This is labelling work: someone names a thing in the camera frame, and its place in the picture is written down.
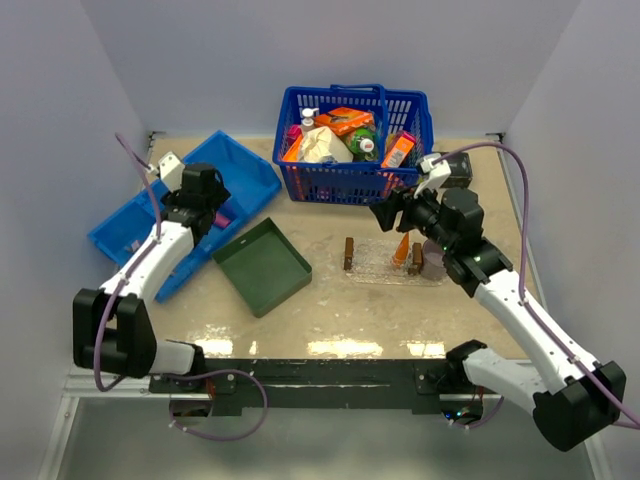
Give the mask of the pink toothpaste tube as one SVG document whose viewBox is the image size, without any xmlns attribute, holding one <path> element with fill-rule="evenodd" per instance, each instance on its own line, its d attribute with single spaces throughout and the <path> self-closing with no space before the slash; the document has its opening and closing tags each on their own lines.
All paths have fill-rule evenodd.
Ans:
<svg viewBox="0 0 640 480">
<path fill-rule="evenodd" d="M 217 214 L 214 220 L 214 225 L 218 228 L 225 229 L 231 223 L 231 220 L 222 214 Z"/>
</svg>

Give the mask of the orange toothpaste tube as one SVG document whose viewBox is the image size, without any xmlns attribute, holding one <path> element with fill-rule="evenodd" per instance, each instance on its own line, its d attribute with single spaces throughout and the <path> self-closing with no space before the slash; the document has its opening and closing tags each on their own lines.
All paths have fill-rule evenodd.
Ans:
<svg viewBox="0 0 640 480">
<path fill-rule="evenodd" d="M 409 255 L 409 239 L 409 233 L 406 232 L 391 257 L 391 265 L 393 267 L 401 268 L 405 264 Z"/>
</svg>

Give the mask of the clear glass tray wooden handles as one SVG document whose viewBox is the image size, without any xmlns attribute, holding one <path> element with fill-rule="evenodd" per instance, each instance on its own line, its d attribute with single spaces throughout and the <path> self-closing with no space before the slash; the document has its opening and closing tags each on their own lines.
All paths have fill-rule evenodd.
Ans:
<svg viewBox="0 0 640 480">
<path fill-rule="evenodd" d="M 343 270 L 357 283 L 395 286 L 437 287 L 448 282 L 427 280 L 421 275 L 424 242 L 409 242 L 409 255 L 401 268 L 391 265 L 391 257 L 400 241 L 347 237 Z"/>
</svg>

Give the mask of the purple translucent cup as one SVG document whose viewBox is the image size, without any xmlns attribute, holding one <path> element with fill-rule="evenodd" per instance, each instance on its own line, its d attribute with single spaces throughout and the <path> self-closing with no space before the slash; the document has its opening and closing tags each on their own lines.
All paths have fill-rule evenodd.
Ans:
<svg viewBox="0 0 640 480">
<path fill-rule="evenodd" d="M 421 275 L 427 280 L 440 281 L 446 276 L 444 251 L 433 241 L 426 240 L 422 246 L 423 266 Z"/>
</svg>

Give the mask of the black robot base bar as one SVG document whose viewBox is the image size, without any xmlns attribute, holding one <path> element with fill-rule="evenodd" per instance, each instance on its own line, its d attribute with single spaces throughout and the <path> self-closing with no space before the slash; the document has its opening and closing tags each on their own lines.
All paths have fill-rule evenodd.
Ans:
<svg viewBox="0 0 640 480">
<path fill-rule="evenodd" d="M 450 379 L 444 359 L 208 359 L 208 379 L 156 376 L 154 394 L 203 400 L 215 416 L 272 409 L 408 410 L 470 424 L 491 411 L 491 392 Z"/>
</svg>

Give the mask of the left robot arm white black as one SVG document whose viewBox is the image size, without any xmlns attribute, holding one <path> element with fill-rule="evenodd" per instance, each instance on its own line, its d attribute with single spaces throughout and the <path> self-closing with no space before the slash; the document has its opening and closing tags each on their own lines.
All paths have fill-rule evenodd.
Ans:
<svg viewBox="0 0 640 480">
<path fill-rule="evenodd" d="M 106 392 L 127 377 L 169 374 L 185 392 L 200 390 L 207 368 L 199 347 L 156 338 L 147 304 L 176 266 L 206 236 L 230 198 L 212 165 L 183 167 L 179 186 L 163 198 L 150 196 L 156 213 L 151 233 L 131 259 L 97 289 L 83 288 L 72 302 L 74 364 L 91 369 Z"/>
</svg>

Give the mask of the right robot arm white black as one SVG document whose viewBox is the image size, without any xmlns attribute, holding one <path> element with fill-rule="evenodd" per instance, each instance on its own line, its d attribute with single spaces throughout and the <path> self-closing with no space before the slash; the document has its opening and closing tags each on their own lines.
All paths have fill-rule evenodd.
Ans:
<svg viewBox="0 0 640 480">
<path fill-rule="evenodd" d="M 531 361 L 526 369 L 468 341 L 447 354 L 445 379 L 452 390 L 481 386 L 499 394 L 527 412 L 563 452 L 619 420 L 624 371 L 580 347 L 523 287 L 512 263 L 485 237 L 476 193 L 396 188 L 370 209 L 382 231 L 417 230 L 440 247 L 448 277 L 501 323 Z"/>
</svg>

